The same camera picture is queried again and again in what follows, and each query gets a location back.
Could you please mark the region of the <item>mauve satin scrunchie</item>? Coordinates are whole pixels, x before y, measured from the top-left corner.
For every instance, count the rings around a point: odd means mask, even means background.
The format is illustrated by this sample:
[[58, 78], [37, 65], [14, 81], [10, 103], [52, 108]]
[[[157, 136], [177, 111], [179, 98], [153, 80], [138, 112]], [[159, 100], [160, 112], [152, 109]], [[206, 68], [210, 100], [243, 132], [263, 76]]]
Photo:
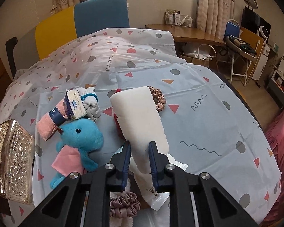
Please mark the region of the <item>mauve satin scrunchie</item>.
[[124, 196], [110, 198], [110, 217], [127, 218], [137, 216], [140, 210], [140, 202], [133, 192], [125, 193]]

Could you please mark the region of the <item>blue plush toy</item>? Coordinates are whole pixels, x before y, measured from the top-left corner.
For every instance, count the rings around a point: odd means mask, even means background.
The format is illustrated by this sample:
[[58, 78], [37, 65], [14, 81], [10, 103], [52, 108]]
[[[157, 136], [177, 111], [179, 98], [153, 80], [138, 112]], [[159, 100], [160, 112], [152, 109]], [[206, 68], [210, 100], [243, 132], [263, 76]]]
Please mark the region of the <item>blue plush toy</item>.
[[96, 123], [89, 118], [81, 118], [58, 128], [60, 141], [56, 145], [57, 156], [52, 163], [56, 175], [50, 182], [51, 189], [57, 187], [72, 172], [82, 175], [95, 171], [98, 164], [89, 154], [100, 150], [104, 136]]

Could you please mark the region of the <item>white waffle cloth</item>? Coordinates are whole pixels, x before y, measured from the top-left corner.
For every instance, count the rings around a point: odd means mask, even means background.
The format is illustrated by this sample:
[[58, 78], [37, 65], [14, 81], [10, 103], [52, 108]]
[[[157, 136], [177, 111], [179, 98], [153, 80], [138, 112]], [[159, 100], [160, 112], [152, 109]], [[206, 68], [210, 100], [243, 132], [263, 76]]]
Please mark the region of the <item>white waffle cloth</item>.
[[[128, 177], [127, 186], [125, 187], [125, 190], [122, 193], [119, 192], [111, 192], [110, 198], [117, 198], [117, 196], [124, 196], [125, 193], [132, 192], [131, 191], [131, 180], [130, 177]], [[110, 226], [133, 226], [133, 218], [134, 217], [127, 217], [127, 218], [115, 218], [110, 217]]]

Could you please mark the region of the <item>white packaged towel roll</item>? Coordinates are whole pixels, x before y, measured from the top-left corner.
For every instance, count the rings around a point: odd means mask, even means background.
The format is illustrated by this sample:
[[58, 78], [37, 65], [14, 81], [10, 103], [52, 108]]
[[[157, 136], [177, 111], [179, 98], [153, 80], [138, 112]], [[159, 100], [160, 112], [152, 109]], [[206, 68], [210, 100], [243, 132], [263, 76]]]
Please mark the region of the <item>white packaged towel roll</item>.
[[168, 154], [169, 145], [153, 96], [147, 86], [119, 91], [110, 97], [122, 133], [131, 145], [130, 171], [145, 202], [158, 211], [168, 193], [154, 189], [148, 147], [155, 141], [158, 151]]

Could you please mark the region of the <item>pink dishcloth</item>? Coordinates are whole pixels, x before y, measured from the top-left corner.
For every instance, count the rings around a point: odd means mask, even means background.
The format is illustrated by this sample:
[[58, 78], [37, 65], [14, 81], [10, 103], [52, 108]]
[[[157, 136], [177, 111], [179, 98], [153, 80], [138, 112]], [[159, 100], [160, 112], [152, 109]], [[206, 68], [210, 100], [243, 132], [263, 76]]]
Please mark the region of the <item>pink dishcloth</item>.
[[69, 116], [64, 107], [64, 99], [62, 99], [37, 122], [37, 131], [43, 140], [47, 141], [56, 132], [58, 127], [67, 120], [69, 120]]

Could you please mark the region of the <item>patterned plastic tablecloth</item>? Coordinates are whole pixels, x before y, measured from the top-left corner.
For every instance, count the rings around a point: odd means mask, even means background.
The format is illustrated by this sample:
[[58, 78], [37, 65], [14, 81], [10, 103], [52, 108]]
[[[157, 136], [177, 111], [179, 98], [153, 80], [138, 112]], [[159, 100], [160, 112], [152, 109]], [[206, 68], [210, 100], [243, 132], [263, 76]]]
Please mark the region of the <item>patterned plastic tablecloth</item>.
[[72, 40], [3, 89], [0, 124], [17, 120], [35, 136], [33, 199], [50, 193], [58, 134], [43, 140], [36, 123], [68, 89], [92, 85], [101, 116], [103, 148], [92, 158], [107, 163], [122, 145], [112, 115], [116, 89], [152, 86], [167, 101], [160, 112], [169, 154], [192, 174], [208, 172], [246, 212], [262, 222], [280, 194], [281, 172], [259, 123], [235, 92], [210, 69], [175, 54], [168, 32], [105, 29]]

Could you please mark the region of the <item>patterned scrunchie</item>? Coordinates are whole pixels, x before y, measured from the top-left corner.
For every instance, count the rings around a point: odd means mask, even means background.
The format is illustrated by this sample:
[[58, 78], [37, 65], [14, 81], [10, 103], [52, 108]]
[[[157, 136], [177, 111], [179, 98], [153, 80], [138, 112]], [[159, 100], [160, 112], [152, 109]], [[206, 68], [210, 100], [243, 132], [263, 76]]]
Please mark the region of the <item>patterned scrunchie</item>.
[[166, 99], [162, 94], [162, 91], [152, 86], [148, 86], [148, 88], [150, 89], [150, 92], [153, 96], [157, 111], [161, 112], [166, 105]]

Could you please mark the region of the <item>blue Tempo tissue pack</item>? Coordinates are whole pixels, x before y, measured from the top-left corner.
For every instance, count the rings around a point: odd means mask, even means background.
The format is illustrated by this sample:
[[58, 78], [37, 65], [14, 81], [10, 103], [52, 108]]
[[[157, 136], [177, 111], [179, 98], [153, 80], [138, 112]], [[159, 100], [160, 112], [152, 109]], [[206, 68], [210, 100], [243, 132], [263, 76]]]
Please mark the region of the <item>blue Tempo tissue pack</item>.
[[68, 119], [77, 120], [87, 115], [87, 112], [81, 100], [81, 96], [76, 89], [72, 89], [66, 92], [63, 106]]

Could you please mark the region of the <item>gold embossed tissue box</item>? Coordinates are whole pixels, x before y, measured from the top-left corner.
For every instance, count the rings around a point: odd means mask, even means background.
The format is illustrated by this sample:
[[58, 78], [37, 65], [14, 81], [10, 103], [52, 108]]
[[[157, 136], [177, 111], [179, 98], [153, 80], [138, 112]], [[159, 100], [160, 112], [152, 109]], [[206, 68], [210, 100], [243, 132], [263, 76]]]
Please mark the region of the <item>gold embossed tissue box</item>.
[[0, 196], [33, 204], [34, 137], [14, 119], [0, 124]]

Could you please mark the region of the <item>white bag under desk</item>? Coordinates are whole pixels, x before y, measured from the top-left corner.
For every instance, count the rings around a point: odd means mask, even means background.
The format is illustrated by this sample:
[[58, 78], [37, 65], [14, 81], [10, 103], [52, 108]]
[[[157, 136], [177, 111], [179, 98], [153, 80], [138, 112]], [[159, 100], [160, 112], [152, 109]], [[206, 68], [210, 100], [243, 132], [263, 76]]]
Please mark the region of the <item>white bag under desk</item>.
[[209, 44], [187, 43], [183, 45], [182, 51], [184, 55], [202, 61], [212, 60], [217, 56], [216, 50]]

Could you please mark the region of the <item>blue folding chair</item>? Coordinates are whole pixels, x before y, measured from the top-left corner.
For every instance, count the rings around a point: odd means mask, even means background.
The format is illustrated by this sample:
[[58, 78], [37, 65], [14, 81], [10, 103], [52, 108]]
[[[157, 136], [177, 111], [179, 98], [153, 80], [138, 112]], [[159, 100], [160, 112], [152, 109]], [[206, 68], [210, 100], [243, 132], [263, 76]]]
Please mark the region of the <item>blue folding chair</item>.
[[[249, 43], [241, 39], [241, 27], [234, 19], [229, 19], [226, 22], [224, 42], [227, 45], [228, 55], [230, 57], [230, 83], [232, 83], [234, 76], [242, 77], [244, 79], [242, 84], [244, 87], [246, 87], [248, 70], [251, 66], [251, 63], [257, 59], [257, 52], [250, 46]], [[234, 63], [238, 58], [242, 58], [246, 63], [246, 70], [244, 74], [234, 73]]]

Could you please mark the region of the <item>wooden desk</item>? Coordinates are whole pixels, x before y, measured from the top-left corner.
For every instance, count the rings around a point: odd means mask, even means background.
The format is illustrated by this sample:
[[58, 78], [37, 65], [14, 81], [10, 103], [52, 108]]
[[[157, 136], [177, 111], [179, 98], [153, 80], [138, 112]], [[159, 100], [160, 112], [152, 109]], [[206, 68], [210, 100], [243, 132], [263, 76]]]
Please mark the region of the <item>wooden desk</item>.
[[169, 31], [172, 34], [174, 41], [179, 43], [202, 43], [219, 47], [225, 45], [225, 42], [222, 39], [196, 28], [162, 24], [145, 25], [145, 28]]

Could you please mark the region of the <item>grey yellow blue sofa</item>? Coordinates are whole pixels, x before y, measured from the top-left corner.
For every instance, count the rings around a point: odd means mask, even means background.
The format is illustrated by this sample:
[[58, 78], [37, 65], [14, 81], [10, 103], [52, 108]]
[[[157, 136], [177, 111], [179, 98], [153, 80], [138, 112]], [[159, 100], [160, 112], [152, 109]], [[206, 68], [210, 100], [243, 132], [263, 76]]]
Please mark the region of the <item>grey yellow blue sofa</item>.
[[6, 54], [12, 75], [28, 69], [66, 43], [107, 28], [130, 26], [127, 0], [88, 0], [41, 21], [21, 38], [10, 38]]

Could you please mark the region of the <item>boxes on desk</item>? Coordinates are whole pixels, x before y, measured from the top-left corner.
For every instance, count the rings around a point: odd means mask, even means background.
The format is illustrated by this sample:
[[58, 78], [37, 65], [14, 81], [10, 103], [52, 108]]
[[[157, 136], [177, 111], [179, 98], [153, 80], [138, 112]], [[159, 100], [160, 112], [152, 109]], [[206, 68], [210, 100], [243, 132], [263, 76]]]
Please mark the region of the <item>boxes on desk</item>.
[[179, 10], [166, 9], [165, 10], [165, 24], [192, 28], [193, 18], [187, 15], [181, 14]]

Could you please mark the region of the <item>white round fan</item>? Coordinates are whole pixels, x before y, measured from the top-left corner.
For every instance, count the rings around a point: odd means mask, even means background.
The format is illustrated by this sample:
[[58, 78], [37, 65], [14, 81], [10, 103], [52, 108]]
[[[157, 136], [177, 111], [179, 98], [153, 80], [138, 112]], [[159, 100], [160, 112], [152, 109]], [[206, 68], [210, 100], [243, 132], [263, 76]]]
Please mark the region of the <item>white round fan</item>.
[[269, 32], [268, 32], [268, 30], [266, 29], [265, 26], [259, 26], [259, 28], [257, 30], [257, 35], [262, 37], [264, 40], [269, 38]]

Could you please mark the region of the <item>black television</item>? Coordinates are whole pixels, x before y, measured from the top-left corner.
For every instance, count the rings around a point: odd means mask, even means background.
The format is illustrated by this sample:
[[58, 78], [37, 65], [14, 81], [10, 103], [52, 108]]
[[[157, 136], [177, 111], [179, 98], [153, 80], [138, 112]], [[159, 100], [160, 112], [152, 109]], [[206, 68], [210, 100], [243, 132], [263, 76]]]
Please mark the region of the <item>black television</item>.
[[257, 35], [257, 30], [259, 26], [265, 26], [270, 36], [271, 25], [268, 22], [266, 22], [262, 17], [260, 17], [258, 14], [256, 14], [253, 10], [249, 9], [248, 7], [245, 7], [243, 9], [241, 26], [255, 33], [256, 35]]

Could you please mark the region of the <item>right beige curtain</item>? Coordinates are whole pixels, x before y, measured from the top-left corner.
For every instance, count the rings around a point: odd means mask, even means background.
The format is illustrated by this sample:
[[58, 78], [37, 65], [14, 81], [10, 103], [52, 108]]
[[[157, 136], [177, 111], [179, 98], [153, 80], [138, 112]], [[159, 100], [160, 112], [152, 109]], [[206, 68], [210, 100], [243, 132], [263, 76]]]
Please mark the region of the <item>right beige curtain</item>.
[[222, 39], [226, 23], [233, 17], [233, 13], [234, 0], [198, 0], [196, 27]]

